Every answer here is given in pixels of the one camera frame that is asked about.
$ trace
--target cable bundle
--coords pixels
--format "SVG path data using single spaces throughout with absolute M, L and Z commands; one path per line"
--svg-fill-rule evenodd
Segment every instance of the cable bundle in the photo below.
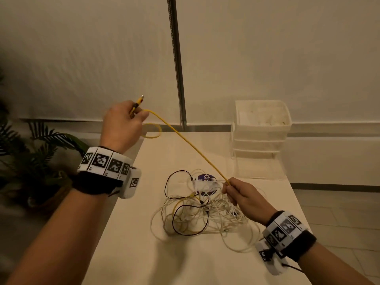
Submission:
M 216 181 L 215 190 L 212 192 L 195 191 L 192 186 L 194 181 L 193 174 L 186 170 L 178 170 L 172 173 L 166 181 L 164 194 L 166 201 L 163 206 L 157 210 L 154 216 L 160 212 L 163 222 L 163 228 L 168 235 L 195 236 L 199 234 L 220 234 L 225 246 L 235 252 L 248 252 L 252 245 L 257 242 L 260 229 L 255 222 L 250 220 L 241 212 L 238 206 L 234 206 L 228 197 L 221 192 L 222 181 Z M 190 191 L 188 196 L 170 195 L 167 192 L 170 177 L 175 173 L 186 172 L 189 177 L 186 181 Z M 254 223 L 258 230 L 254 240 L 254 230 L 251 224 Z M 225 237 L 227 234 L 236 232 L 241 225 L 247 225 L 250 228 L 251 236 L 247 246 L 243 249 L 234 249 L 229 246 Z

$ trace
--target hand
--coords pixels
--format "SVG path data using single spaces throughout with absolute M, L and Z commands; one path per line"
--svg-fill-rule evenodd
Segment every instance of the hand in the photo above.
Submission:
M 236 178 L 231 178 L 228 181 L 232 186 L 225 182 L 222 192 L 227 193 L 232 204 L 235 206 L 239 204 L 245 216 L 265 226 L 277 210 L 250 183 Z
M 103 119 L 100 145 L 124 154 L 130 147 L 136 144 L 143 132 L 143 122 L 149 116 L 149 112 L 140 107 L 135 110 L 136 115 L 131 119 L 129 112 L 134 102 L 124 101 L 113 105 Z

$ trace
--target wristband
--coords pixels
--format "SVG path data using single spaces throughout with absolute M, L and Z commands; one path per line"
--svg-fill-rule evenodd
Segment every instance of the wristband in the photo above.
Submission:
M 90 147 L 73 187 L 90 195 L 110 194 L 126 180 L 132 160 L 105 147 Z
M 263 231 L 264 238 L 281 258 L 287 256 L 298 262 L 316 242 L 315 236 L 289 211 L 274 216 Z

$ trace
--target forearm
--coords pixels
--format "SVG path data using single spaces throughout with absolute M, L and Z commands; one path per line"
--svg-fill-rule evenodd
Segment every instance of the forearm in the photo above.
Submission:
M 373 285 L 318 242 L 298 261 L 313 285 Z
M 81 284 L 107 195 L 71 190 L 26 251 L 7 285 Z

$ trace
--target table surface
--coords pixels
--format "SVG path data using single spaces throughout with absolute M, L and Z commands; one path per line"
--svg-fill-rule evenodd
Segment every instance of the table surface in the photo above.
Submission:
M 229 132 L 183 133 L 227 178 L 235 162 L 229 153 Z M 219 174 L 175 133 L 145 139 L 134 166 L 142 170 L 136 194 L 118 199 L 91 260 L 83 284 L 310 284 L 304 274 L 288 268 L 271 275 L 256 250 L 236 253 L 219 234 L 168 237 L 159 217 L 150 221 L 165 201 L 163 188 L 174 171 L 200 168 Z M 278 210 L 289 210 L 308 223 L 288 180 L 242 179 L 261 189 Z M 244 233 L 232 233 L 226 242 L 244 245 Z

